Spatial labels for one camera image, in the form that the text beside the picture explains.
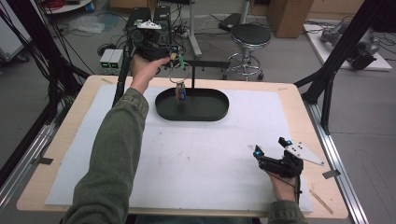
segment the black tray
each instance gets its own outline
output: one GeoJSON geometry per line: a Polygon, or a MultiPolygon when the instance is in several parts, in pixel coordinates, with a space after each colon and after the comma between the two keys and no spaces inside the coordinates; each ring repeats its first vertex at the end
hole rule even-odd
{"type": "Polygon", "coordinates": [[[227,115],[230,102],[221,91],[186,88],[186,100],[178,101],[175,88],[158,94],[157,113],[163,119],[183,121],[216,121],[227,115]]]}

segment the person's arm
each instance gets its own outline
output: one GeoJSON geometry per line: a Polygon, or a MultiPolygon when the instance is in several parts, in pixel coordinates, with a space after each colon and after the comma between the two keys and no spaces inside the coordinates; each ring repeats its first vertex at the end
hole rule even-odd
{"type": "Polygon", "coordinates": [[[295,177],[282,178],[268,173],[273,183],[277,202],[271,203],[268,224],[305,224],[307,223],[295,199],[295,177]]]}
{"type": "Polygon", "coordinates": [[[90,168],[75,187],[63,223],[125,223],[149,105],[143,96],[158,67],[132,60],[133,82],[106,114],[95,137],[90,168]]]}

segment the wooden tabletop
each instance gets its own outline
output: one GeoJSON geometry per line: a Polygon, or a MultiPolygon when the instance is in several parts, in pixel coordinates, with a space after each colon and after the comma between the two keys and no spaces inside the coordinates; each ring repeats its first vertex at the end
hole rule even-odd
{"type": "MultiPolygon", "coordinates": [[[[85,114],[90,108],[96,92],[101,85],[116,84],[118,77],[109,76],[91,76],[85,82],[76,101],[73,103],[59,131],[56,133],[52,143],[49,146],[45,158],[53,159],[51,165],[38,164],[35,173],[29,181],[26,189],[18,200],[17,207],[24,211],[66,211],[68,206],[45,205],[51,186],[57,175],[59,166],[64,157],[64,153],[73,142],[74,136],[82,122],[85,114]]],[[[132,81],[131,77],[127,78],[127,84],[132,81]]],[[[156,77],[150,82],[150,86],[174,87],[168,78],[156,77]]],[[[306,112],[304,102],[297,88],[292,84],[285,83],[265,83],[265,82],[246,82],[246,81],[224,81],[224,80],[203,80],[195,81],[196,88],[211,88],[225,90],[246,90],[246,91],[274,91],[277,92],[283,107],[284,115],[290,129],[292,139],[304,142],[316,155],[323,161],[324,166],[317,166],[311,162],[304,163],[304,177],[306,185],[309,188],[311,201],[314,212],[306,214],[306,217],[318,218],[346,218],[348,216],[347,208],[343,197],[337,187],[334,178],[325,179],[323,173],[331,170],[326,162],[322,146],[318,140],[311,119],[306,112]]],[[[131,209],[130,212],[138,213],[139,211],[131,209]]],[[[171,212],[169,215],[197,215],[190,211],[171,212]]],[[[242,216],[240,213],[219,211],[219,216],[242,216]]],[[[265,217],[265,212],[251,214],[253,217],[265,217]]]]}

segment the green jacket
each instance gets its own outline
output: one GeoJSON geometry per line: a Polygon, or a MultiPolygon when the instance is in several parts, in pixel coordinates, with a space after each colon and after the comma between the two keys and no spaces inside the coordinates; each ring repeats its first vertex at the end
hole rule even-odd
{"type": "MultiPolygon", "coordinates": [[[[89,171],[77,183],[63,223],[125,223],[148,111],[145,97],[128,89],[106,114],[93,143],[89,171]]],[[[273,203],[270,215],[269,223],[304,221],[292,202],[273,203]]]]}

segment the person's hand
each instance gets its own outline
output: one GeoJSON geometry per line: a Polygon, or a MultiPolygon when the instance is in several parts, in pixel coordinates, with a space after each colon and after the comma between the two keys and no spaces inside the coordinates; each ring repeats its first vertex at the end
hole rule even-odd
{"type": "Polygon", "coordinates": [[[267,172],[273,184],[275,197],[278,201],[292,201],[295,202],[296,178],[280,177],[273,173],[267,172]]]}
{"type": "Polygon", "coordinates": [[[133,76],[131,88],[143,94],[149,87],[149,82],[155,77],[158,68],[168,62],[169,57],[149,62],[139,55],[135,55],[131,60],[131,72],[133,76]]]}

